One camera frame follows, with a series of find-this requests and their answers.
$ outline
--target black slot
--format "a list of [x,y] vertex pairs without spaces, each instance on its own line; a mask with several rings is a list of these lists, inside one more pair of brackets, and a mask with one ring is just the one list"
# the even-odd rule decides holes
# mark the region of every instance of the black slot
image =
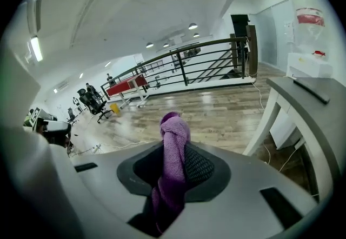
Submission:
[[97,165],[95,163],[87,163],[87,164],[75,166],[75,169],[76,169],[76,172],[83,172],[83,171],[90,170],[96,167]]
[[302,215],[299,214],[276,188],[268,188],[260,192],[284,229],[290,228],[302,218]]

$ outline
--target fluorescent light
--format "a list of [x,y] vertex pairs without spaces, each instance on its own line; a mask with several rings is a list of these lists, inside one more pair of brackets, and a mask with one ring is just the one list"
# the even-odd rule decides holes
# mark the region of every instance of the fluorescent light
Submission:
[[198,27],[198,25],[196,25],[195,23],[192,23],[189,25],[189,29],[195,29],[197,27]]
[[34,51],[37,61],[41,61],[43,57],[42,57],[41,50],[39,48],[37,36],[33,37],[30,41],[31,41],[32,50]]

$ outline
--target white ceiling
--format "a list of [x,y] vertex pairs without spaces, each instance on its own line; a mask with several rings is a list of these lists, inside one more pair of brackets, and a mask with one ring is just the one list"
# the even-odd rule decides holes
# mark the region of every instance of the white ceiling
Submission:
[[[193,39],[198,24],[201,36],[209,34],[205,0],[42,0],[38,38],[44,59],[28,64],[31,74],[47,90],[83,70],[117,57],[155,51],[176,34]],[[18,7],[8,26],[10,47],[24,59],[29,34],[26,3]]]

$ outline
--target purple cloth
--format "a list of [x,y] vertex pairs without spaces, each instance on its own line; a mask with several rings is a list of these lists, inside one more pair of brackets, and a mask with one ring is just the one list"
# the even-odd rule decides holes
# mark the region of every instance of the purple cloth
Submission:
[[160,212],[169,214],[168,221],[173,222],[184,209],[187,190],[184,176],[185,144],[191,137],[188,124],[178,112],[169,112],[162,118],[160,132],[163,139],[163,169],[151,198],[156,227],[162,233],[171,223],[168,224],[167,215],[160,215]]

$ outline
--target office chair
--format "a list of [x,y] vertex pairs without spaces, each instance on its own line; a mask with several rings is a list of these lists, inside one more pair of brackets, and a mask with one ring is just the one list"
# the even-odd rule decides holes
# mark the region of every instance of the office chair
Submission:
[[101,102],[99,101],[95,95],[91,92],[87,92],[85,89],[79,89],[77,91],[80,98],[79,100],[88,107],[91,114],[96,115],[101,113],[100,117],[97,120],[97,123],[99,123],[99,120],[104,116],[106,119],[108,117],[106,116],[106,113],[112,112],[112,110],[104,111],[104,106],[106,105],[107,101]]
[[70,116],[70,118],[68,119],[68,123],[71,123],[71,126],[73,126],[79,120],[76,119],[76,116],[74,115],[72,108],[69,108],[67,111],[68,111],[69,116]]

